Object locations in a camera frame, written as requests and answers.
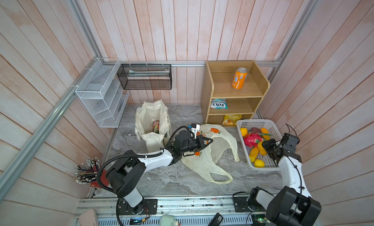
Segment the orange-print plastic grocery bag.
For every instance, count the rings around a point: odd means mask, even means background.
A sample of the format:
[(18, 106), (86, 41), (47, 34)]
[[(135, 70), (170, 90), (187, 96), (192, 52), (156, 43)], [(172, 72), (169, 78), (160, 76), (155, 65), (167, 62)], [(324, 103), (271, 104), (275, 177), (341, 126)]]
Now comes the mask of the orange-print plastic grocery bag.
[(226, 150), (231, 150), (235, 162), (240, 161), (236, 139), (220, 125), (204, 124), (200, 126), (199, 132), (203, 137), (211, 138), (212, 144), (202, 150), (200, 155), (183, 157), (182, 163), (206, 181), (215, 184), (231, 183), (232, 176), (219, 167), (217, 162)]

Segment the red cola can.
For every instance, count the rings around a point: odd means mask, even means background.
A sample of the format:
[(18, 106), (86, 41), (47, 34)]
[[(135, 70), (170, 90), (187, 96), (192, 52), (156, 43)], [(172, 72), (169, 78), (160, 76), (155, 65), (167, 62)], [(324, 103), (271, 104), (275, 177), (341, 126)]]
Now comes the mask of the red cola can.
[(153, 132), (159, 134), (160, 121), (159, 120), (153, 121), (152, 126), (153, 126)]

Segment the cream canvas tote bag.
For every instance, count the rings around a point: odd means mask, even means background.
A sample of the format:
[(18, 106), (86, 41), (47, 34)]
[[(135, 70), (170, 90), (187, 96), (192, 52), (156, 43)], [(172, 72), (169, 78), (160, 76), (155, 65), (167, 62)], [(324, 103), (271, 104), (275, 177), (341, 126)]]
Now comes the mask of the cream canvas tote bag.
[(144, 141), (148, 152), (158, 152), (170, 140), (171, 122), (168, 108), (162, 100), (144, 102), (136, 109), (135, 135)]

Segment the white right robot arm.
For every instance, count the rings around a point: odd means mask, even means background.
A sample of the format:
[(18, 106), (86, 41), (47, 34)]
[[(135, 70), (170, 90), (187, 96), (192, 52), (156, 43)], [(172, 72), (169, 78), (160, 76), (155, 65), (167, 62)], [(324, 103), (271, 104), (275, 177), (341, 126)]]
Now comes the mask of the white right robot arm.
[(283, 188), (276, 195), (256, 187), (248, 198), (248, 207), (254, 212), (265, 212), (266, 219), (277, 226), (312, 226), (321, 205), (306, 187), (302, 174), (302, 159), (295, 153), (299, 137), (285, 133), (280, 141), (263, 142), (267, 154), (281, 171)]

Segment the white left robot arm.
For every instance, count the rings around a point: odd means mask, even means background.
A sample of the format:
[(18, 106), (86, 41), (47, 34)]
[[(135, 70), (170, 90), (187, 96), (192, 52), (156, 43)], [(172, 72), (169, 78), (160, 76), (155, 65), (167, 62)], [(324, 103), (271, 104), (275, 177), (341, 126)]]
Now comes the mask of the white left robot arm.
[(109, 159), (97, 171), (96, 182), (132, 209), (143, 207), (144, 197), (136, 186), (145, 172), (174, 165), (182, 157), (195, 155), (213, 143), (213, 139), (197, 135), (186, 126), (181, 129), (179, 133), (172, 134), (159, 152), (137, 154), (127, 151)]

